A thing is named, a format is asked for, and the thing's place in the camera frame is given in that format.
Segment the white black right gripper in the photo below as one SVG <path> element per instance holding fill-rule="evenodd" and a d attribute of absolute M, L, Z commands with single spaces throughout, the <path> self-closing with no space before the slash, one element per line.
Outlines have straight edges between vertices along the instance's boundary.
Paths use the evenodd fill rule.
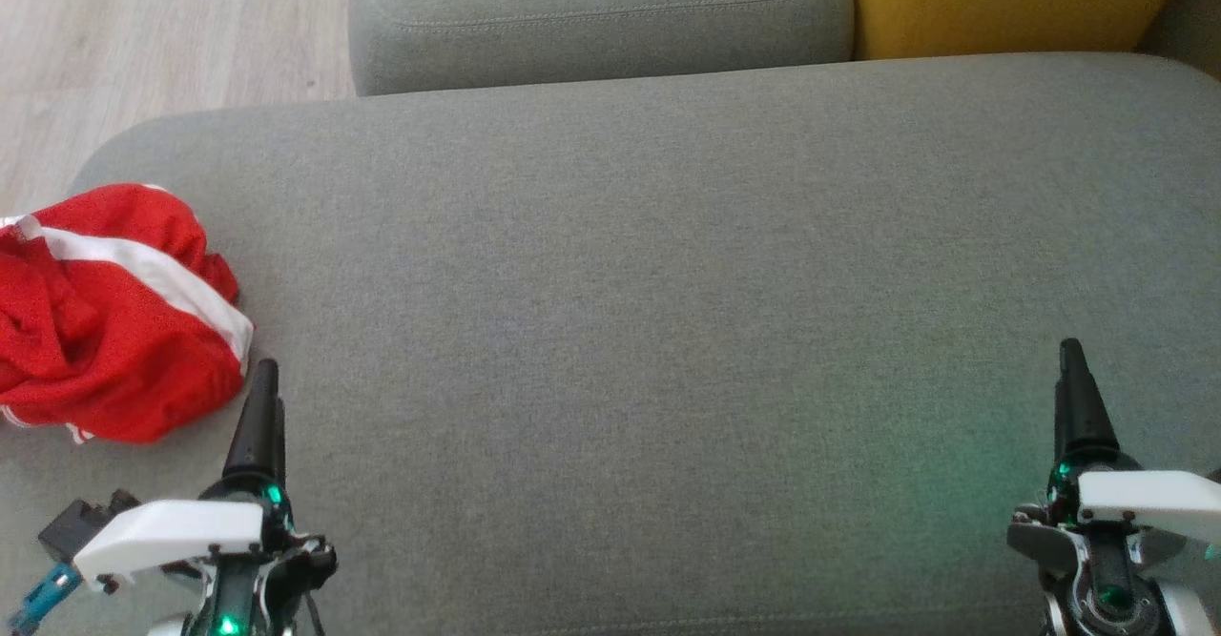
<path fill-rule="evenodd" d="M 1190 541 L 1221 546 L 1221 482 L 1115 470 L 1125 454 L 1081 341 L 1060 341 L 1059 367 L 1057 466 L 1045 500 L 1016 507 L 1006 531 L 1010 548 L 1038 566 L 1037 636 L 1221 636 L 1194 588 L 1148 575 Z"/>

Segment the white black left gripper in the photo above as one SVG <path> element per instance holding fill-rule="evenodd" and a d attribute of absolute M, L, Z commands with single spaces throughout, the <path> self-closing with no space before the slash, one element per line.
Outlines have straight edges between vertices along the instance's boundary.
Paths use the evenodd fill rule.
<path fill-rule="evenodd" d="M 110 592 L 156 569 L 200 588 L 197 609 L 148 636 L 327 636 L 315 592 L 339 569 L 322 533 L 305 533 L 286 492 L 280 364 L 254 367 L 222 481 L 199 500 L 151 500 L 118 514 L 72 562 L 84 585 Z"/>

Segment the red shorts with white stripe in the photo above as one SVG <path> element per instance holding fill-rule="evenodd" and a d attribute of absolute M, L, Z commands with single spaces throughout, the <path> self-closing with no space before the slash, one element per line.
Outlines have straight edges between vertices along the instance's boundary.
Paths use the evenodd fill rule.
<path fill-rule="evenodd" d="M 256 332 L 187 201 L 150 184 L 0 217 L 0 420 L 153 443 L 243 387 Z"/>

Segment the grey sofa backrest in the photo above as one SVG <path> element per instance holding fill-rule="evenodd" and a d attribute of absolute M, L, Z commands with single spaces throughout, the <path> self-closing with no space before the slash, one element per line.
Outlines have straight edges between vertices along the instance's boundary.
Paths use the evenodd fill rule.
<path fill-rule="evenodd" d="M 1137 51 L 1188 63 L 1221 81 L 1221 0 L 1168 0 Z"/>

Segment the grey sofa back cushion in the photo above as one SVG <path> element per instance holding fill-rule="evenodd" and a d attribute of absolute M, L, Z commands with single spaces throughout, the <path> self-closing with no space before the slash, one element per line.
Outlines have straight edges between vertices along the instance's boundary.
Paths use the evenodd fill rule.
<path fill-rule="evenodd" d="M 842 62 L 853 0 L 349 0 L 361 96 Z"/>

